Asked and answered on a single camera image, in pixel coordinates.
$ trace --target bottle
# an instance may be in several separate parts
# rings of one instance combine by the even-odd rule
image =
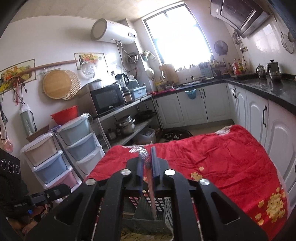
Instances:
[[[241,74],[236,58],[234,59],[232,67],[233,67],[234,74],[236,75]]]
[[[228,62],[228,72],[230,73],[230,74],[234,74],[234,72],[233,72],[233,68],[231,67],[231,64]]]
[[[240,70],[240,72],[241,72],[241,73],[244,73],[244,67],[243,67],[243,65],[242,65],[242,61],[239,59],[237,63],[238,63],[238,65],[239,65],[239,70]]]

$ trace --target window frame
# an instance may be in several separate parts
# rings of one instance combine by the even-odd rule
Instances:
[[[167,11],[170,11],[170,10],[172,10],[172,9],[175,9],[175,8],[178,8],[178,7],[182,7],[182,6],[185,6],[185,7],[187,8],[187,10],[189,11],[189,13],[192,15],[192,17],[195,19],[195,21],[196,21],[196,25],[195,25],[195,26],[198,27],[198,29],[201,31],[201,33],[202,33],[202,35],[203,35],[203,37],[204,37],[204,40],[205,40],[205,42],[206,42],[206,44],[207,44],[207,47],[208,47],[208,49],[209,49],[209,53],[212,53],[212,50],[211,50],[210,45],[209,45],[209,43],[208,43],[208,41],[207,41],[207,38],[205,37],[204,32],[202,31],[200,25],[198,24],[198,21],[196,20],[195,16],[194,16],[193,13],[190,11],[190,9],[189,9],[188,6],[186,5],[186,3],[183,3],[183,4],[180,4],[180,5],[177,5],[177,6],[174,6],[174,7],[171,7],[171,8],[165,9],[165,10],[162,10],[162,11],[157,12],[156,14],[154,14],[154,15],[152,15],[152,16],[146,18],[146,19],[143,19],[143,21],[144,21],[144,23],[145,23],[145,26],[146,26],[146,28],[147,28],[147,30],[148,30],[148,32],[149,32],[149,34],[150,34],[150,37],[151,37],[151,39],[152,39],[152,42],[153,42],[153,44],[154,44],[154,47],[155,47],[155,49],[156,49],[156,51],[157,51],[157,53],[158,53],[158,55],[159,55],[159,58],[160,58],[160,61],[161,61],[161,64],[162,64],[162,65],[163,65],[165,62],[164,62],[164,59],[163,59],[163,57],[162,57],[161,52],[160,52],[159,49],[158,49],[157,44],[156,44],[158,38],[156,38],[156,39],[153,38],[153,36],[152,36],[152,34],[151,34],[151,31],[150,31],[150,29],[149,29],[149,26],[148,26],[148,24],[147,24],[146,21],[149,20],[149,19],[151,19],[151,18],[153,18],[153,17],[156,17],[157,15],[160,15],[160,14],[162,14],[162,13],[164,13],[164,15],[168,18],[168,15],[167,15],[167,13],[166,13]]]

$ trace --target wooden rolling pin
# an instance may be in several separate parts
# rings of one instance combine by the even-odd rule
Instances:
[[[56,62],[56,63],[51,63],[51,64],[44,64],[44,65],[40,65],[40,66],[37,66],[37,67],[34,67],[34,68],[26,69],[26,70],[24,70],[24,71],[22,71],[22,72],[20,72],[20,73],[18,73],[16,75],[10,77],[5,82],[9,81],[12,78],[23,76],[24,74],[33,72],[33,71],[38,70],[38,69],[44,69],[46,67],[53,67],[53,66],[64,65],[64,64],[75,64],[75,63],[77,63],[77,61],[78,60],[68,60],[68,61]]]

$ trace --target black countertop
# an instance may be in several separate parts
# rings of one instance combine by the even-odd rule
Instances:
[[[266,80],[260,80],[259,78],[236,80],[230,79],[216,79],[201,82],[191,86],[184,86],[174,91],[168,91],[153,96],[154,99],[179,93],[183,91],[189,91],[196,88],[202,88],[208,85],[214,85],[219,83],[230,83],[239,87],[242,87],[254,94],[257,94],[265,99],[271,100],[278,105],[282,106],[289,112],[296,115],[296,82],[293,80],[282,79],[276,82],[272,82],[269,77]]]

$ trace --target power cord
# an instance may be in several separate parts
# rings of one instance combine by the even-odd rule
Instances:
[[[140,98],[140,102],[141,101],[144,102],[144,104],[146,105],[145,101]],[[147,105],[146,105],[146,109],[149,109]]]
[[[246,64],[246,60],[244,59],[244,64],[245,64],[245,66],[246,66],[246,70],[247,71],[249,71],[248,69],[247,69],[247,64]]]

